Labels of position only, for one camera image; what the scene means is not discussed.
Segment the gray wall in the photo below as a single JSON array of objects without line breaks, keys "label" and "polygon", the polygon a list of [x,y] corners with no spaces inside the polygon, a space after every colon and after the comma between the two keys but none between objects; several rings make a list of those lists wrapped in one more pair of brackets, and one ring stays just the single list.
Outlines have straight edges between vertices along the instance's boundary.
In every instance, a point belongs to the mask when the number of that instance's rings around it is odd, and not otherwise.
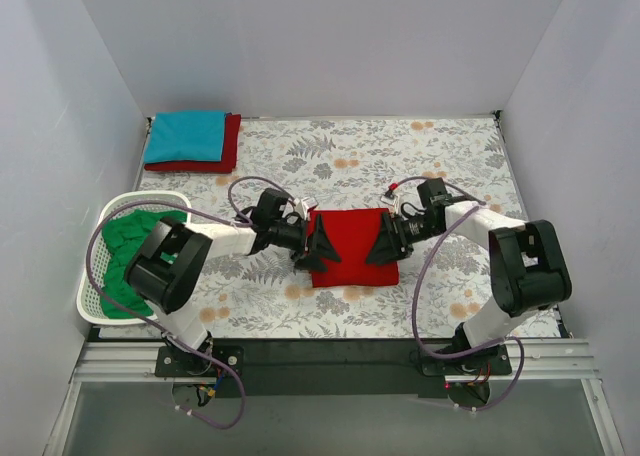
[{"label": "gray wall", "polygon": [[80,0],[0,0],[0,453],[41,454],[86,326],[89,233],[144,119]]},{"label": "gray wall", "polygon": [[503,108],[561,0],[83,0],[143,112]]},{"label": "gray wall", "polygon": [[505,108],[529,215],[556,225],[627,454],[640,454],[640,0],[564,0]]}]

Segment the folded blue cloth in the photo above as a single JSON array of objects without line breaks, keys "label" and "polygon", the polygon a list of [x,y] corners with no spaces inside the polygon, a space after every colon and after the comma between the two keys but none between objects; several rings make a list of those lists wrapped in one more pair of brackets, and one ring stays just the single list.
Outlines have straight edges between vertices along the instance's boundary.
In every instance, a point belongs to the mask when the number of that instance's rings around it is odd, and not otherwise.
[{"label": "folded blue cloth", "polygon": [[158,113],[144,164],[166,161],[220,161],[224,143],[224,111]]}]

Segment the table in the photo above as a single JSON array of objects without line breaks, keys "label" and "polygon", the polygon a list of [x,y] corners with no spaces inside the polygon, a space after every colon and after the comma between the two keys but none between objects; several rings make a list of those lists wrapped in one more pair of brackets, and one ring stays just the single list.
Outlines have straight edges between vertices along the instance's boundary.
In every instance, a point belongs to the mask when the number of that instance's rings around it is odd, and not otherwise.
[{"label": "table", "polygon": [[[231,175],[145,172],[140,189],[179,191],[193,207],[231,217],[227,188],[241,176],[273,179],[295,196],[314,196],[321,209],[351,209],[378,207],[391,182],[422,174],[465,188],[501,214],[525,217],[492,118],[245,120],[238,146]],[[237,203],[255,204],[263,188],[238,185]],[[415,184],[403,186],[401,194],[418,201]],[[413,256],[399,262],[394,287],[313,289],[308,273],[293,271],[287,250],[268,248],[207,262],[193,298],[214,337],[410,337],[411,295],[434,241],[416,244]],[[421,334],[450,337],[476,313],[491,297],[488,270],[484,250],[457,236],[446,241],[423,284]],[[559,336],[553,311],[529,319],[515,334]],[[140,326],[101,330],[101,337],[145,335],[157,336]]]}]

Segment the plastic basket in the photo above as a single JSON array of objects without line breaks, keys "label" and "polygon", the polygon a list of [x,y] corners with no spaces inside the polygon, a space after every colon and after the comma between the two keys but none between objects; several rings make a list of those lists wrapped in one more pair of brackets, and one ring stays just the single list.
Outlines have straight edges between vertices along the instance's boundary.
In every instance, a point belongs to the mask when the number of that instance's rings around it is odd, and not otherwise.
[{"label": "plastic basket", "polygon": [[[121,206],[132,203],[134,201],[143,201],[145,199],[153,199],[159,201],[167,201],[169,203],[179,204],[187,208],[191,207],[189,200],[182,194],[175,191],[134,191],[132,193],[121,194],[120,196],[112,199],[104,207],[102,213],[100,213],[99,221],[102,221],[112,211],[120,208]],[[160,205],[143,205],[136,206],[135,208],[127,209],[118,214],[114,219],[131,214],[136,209],[143,209],[145,211],[162,212],[169,211],[171,208]],[[191,214],[187,213],[187,222],[191,220]],[[102,285],[102,276],[107,270],[107,265],[111,259],[111,254],[107,251],[107,247],[104,244],[102,235],[98,236],[96,244],[94,246],[93,255],[91,258],[91,268],[98,284]],[[105,316],[100,306],[100,296],[96,293],[95,289],[89,284],[87,279],[87,272],[84,269],[82,271],[82,280],[80,281],[80,287],[78,288],[78,294],[76,296],[76,306],[80,316],[86,321],[93,324],[102,324],[107,326],[130,326],[134,324],[143,324],[144,321],[138,318],[128,319],[109,319]],[[156,319],[155,314],[150,316],[149,319]]]}]

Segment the dark red cloth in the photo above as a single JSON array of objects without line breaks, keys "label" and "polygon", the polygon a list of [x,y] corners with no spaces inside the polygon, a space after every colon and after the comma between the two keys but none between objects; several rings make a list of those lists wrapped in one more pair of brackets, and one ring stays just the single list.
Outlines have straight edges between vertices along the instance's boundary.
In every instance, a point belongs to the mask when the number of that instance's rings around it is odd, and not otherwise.
[{"label": "dark red cloth", "polygon": [[145,164],[147,171],[190,171],[195,173],[230,173],[238,160],[239,114],[228,114],[224,120],[224,143],[220,161],[167,161]]},{"label": "dark red cloth", "polygon": [[352,209],[348,211],[312,211],[309,233],[315,227],[316,216],[322,222],[329,241],[342,258],[341,263],[323,259],[329,270],[311,272],[314,288],[330,286],[393,286],[398,284],[398,263],[383,266],[366,264],[365,259],[373,247],[380,230],[381,213],[386,208]]}]

